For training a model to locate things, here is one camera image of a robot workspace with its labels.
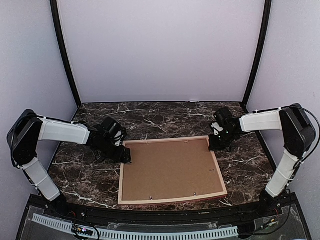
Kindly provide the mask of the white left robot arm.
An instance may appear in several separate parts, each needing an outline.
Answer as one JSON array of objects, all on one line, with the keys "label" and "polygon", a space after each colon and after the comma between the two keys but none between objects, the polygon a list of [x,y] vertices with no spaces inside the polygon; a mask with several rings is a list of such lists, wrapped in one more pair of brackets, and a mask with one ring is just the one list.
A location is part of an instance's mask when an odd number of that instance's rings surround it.
[{"label": "white left robot arm", "polygon": [[71,143],[96,150],[114,162],[127,164],[132,157],[131,150],[122,144],[126,136],[127,130],[111,117],[100,124],[89,125],[38,115],[32,109],[26,109],[7,133],[6,141],[13,167],[23,171],[42,197],[51,203],[50,208],[58,217],[67,218],[71,208],[40,160],[39,147],[46,143]]}]

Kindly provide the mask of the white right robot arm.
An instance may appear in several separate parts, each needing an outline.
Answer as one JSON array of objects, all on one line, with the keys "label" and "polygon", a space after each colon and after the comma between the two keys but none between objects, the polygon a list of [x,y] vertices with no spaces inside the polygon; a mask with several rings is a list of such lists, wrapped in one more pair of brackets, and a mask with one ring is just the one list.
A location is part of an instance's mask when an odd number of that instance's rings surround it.
[{"label": "white right robot arm", "polygon": [[208,149],[226,150],[233,141],[251,132],[280,131],[284,152],[264,190],[270,197],[276,198],[293,181],[300,165],[314,152],[313,143],[320,142],[310,120],[312,116],[299,103],[256,110],[238,117],[229,108],[223,107],[214,113],[214,121],[210,124],[212,133],[208,137]]}]

